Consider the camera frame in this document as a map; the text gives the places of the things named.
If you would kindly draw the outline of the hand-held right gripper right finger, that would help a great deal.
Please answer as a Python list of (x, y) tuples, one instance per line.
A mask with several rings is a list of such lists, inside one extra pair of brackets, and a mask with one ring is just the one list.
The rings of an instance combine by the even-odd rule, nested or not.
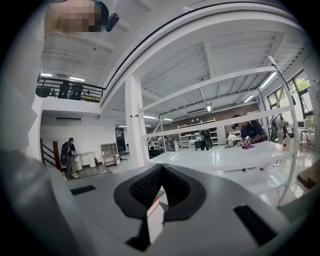
[(202, 207), (207, 197), (207, 191), (200, 181), (168, 164), (161, 167), (161, 186), (168, 202), (164, 222), (190, 219)]

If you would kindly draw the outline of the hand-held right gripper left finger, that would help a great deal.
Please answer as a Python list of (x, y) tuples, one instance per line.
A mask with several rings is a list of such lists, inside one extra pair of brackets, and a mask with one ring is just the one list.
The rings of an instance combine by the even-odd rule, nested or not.
[(142, 252), (151, 245), (147, 211), (162, 186), (161, 172), (161, 164), (149, 167), (119, 184), (113, 193), (114, 201), (123, 214), (140, 220), (137, 235), (129, 238), (126, 244)]

